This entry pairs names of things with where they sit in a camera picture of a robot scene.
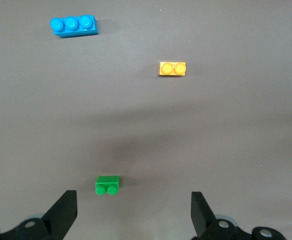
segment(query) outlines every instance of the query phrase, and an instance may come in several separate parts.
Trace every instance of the green lego brick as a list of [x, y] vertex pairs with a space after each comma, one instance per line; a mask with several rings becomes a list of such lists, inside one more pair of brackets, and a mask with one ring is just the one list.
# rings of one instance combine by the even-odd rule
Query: green lego brick
[[103, 195], [107, 192], [114, 195], [119, 191], [119, 176], [99, 176], [96, 181], [96, 194]]

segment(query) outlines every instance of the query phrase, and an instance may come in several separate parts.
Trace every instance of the yellow lego brick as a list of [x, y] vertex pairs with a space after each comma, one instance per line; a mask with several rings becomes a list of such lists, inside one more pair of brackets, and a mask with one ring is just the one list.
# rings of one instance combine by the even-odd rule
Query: yellow lego brick
[[161, 61], [159, 63], [159, 75], [162, 76], [185, 76], [185, 62]]

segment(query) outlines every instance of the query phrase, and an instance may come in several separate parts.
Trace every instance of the silver bolt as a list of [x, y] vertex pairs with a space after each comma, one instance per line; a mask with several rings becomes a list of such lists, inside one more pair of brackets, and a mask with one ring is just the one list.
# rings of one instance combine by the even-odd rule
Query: silver bolt
[[31, 228], [35, 225], [36, 223], [34, 221], [30, 221], [28, 223], [25, 224], [25, 228]]
[[223, 229], [229, 228], [229, 224], [226, 221], [220, 221], [218, 224]]
[[272, 237], [272, 234], [270, 231], [266, 230], [266, 229], [261, 229], [259, 231], [260, 235], [262, 235], [263, 237], [265, 238], [271, 238]]

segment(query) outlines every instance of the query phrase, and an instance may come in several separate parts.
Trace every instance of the toy block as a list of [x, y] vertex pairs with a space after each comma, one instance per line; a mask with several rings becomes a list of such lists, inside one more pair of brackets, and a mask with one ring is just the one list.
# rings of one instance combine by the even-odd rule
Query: toy block
[[93, 15], [55, 17], [51, 19], [50, 26], [61, 38], [98, 34], [97, 20]]
[[162, 76], [185, 76], [186, 63], [161, 61], [158, 74]]
[[96, 181], [96, 194], [103, 195], [107, 192], [114, 195], [119, 191], [119, 176], [99, 176]]

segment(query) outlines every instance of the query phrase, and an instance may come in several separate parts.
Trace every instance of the gray table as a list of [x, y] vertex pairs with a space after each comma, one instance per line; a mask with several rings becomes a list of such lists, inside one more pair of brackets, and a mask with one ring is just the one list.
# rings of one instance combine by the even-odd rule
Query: gray table
[[[99, 35], [53, 35], [83, 14]], [[191, 239], [192, 191], [292, 240], [292, 0], [0, 1], [1, 230], [68, 189], [65, 240]]]

